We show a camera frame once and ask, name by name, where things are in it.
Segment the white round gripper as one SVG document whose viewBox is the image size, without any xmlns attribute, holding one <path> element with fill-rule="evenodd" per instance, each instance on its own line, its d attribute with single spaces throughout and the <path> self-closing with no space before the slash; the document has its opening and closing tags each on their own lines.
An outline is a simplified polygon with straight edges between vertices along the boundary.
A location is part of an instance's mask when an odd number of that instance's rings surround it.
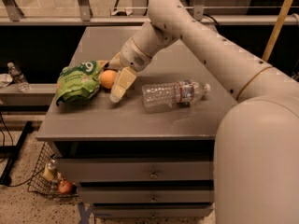
<svg viewBox="0 0 299 224">
<path fill-rule="evenodd" d="M 119 70 L 114 79 L 110 93 L 110 101 L 118 103 L 136 80 L 136 72 L 146 68 L 151 57 L 144 54 L 130 38 L 108 63 L 107 69 Z"/>
</svg>

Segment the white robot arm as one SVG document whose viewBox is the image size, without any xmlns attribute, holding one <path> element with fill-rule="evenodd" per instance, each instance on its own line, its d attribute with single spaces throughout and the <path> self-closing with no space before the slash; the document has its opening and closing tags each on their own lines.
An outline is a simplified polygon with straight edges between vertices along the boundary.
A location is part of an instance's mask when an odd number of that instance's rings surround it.
<svg viewBox="0 0 299 224">
<path fill-rule="evenodd" d="M 237 101 L 215 138 L 216 224 L 299 224 L 299 83 L 196 21 L 179 0 L 149 0 L 148 14 L 110 61 L 121 70 L 112 101 L 181 40 Z"/>
</svg>

